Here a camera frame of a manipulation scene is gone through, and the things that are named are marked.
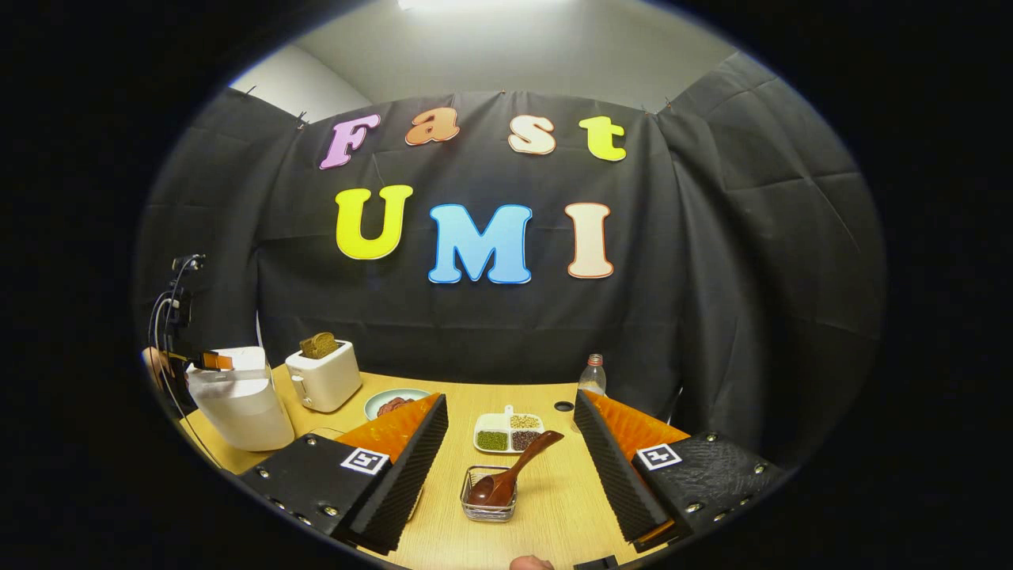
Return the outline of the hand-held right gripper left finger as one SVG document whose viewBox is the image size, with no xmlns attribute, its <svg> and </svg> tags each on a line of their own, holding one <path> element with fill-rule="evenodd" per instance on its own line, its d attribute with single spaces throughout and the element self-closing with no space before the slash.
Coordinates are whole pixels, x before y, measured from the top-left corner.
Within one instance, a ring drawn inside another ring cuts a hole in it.
<svg viewBox="0 0 1013 570">
<path fill-rule="evenodd" d="M 315 533 L 387 555 L 398 547 L 448 427 L 446 396 L 434 393 L 341 440 L 297 438 L 240 473 L 240 481 Z"/>
</svg>

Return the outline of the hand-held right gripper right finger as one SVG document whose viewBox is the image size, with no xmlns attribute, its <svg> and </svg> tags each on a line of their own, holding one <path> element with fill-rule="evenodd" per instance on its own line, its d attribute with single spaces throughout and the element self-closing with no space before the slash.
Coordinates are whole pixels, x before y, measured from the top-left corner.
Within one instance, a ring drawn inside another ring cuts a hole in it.
<svg viewBox="0 0 1013 570">
<path fill-rule="evenodd" d="M 621 534 L 638 552 L 726 526 L 786 477 L 723 433 L 688 435 L 586 389 L 573 419 Z"/>
</svg>

